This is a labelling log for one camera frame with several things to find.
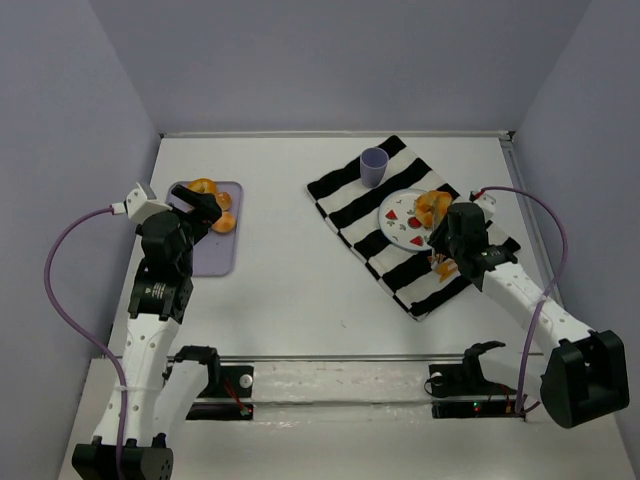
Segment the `metal food tongs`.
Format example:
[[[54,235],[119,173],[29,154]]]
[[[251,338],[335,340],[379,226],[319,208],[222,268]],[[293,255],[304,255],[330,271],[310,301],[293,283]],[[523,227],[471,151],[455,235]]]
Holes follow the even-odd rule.
[[[434,198],[430,206],[430,212],[432,216],[432,234],[435,234],[452,203],[452,197],[448,193],[440,191],[434,191],[432,196]],[[442,258],[442,255],[436,253],[436,247],[432,245],[431,265],[438,265],[441,263]]]

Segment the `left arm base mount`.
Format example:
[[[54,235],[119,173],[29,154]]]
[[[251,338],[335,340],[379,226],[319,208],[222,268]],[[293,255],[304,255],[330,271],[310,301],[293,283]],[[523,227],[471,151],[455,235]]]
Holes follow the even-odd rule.
[[[221,366],[220,380],[209,383],[190,407],[187,421],[252,421],[254,367],[248,364]]]

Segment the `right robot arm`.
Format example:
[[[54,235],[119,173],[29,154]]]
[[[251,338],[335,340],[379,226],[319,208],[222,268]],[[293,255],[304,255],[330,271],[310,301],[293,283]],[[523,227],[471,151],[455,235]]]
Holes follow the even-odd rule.
[[[629,406],[621,338],[577,320],[543,292],[506,247],[492,245],[479,203],[454,203],[434,225],[431,247],[454,260],[461,276],[524,330],[534,327],[532,341],[547,365],[533,387],[525,380],[518,387],[539,399],[557,425],[570,429]]]

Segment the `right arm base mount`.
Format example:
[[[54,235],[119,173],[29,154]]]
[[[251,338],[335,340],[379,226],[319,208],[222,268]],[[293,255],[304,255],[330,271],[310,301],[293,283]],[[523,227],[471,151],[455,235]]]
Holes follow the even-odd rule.
[[[433,399],[435,419],[521,418],[541,405],[537,399],[546,359],[527,358],[522,405],[517,388],[521,354],[496,340],[474,343],[456,360],[428,366],[424,391]]]

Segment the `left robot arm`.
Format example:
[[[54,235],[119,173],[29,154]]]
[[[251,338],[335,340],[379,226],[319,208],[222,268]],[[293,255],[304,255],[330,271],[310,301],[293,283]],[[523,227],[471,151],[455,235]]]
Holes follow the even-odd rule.
[[[137,184],[111,211],[136,225],[143,258],[127,309],[118,379],[88,444],[75,446],[72,466],[83,479],[168,479],[174,455],[170,434],[186,419],[197,396],[220,381],[213,347],[169,350],[193,290],[193,250],[222,216],[214,194],[182,185],[172,195],[189,210],[160,201]]]

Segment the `large orange bread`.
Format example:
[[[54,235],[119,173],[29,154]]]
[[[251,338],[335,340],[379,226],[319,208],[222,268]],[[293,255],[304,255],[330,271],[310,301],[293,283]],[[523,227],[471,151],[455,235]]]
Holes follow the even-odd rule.
[[[433,201],[434,191],[439,190],[431,190],[422,195],[420,195],[415,201],[415,217],[417,220],[428,229],[432,229],[432,216],[430,212],[430,206]]]

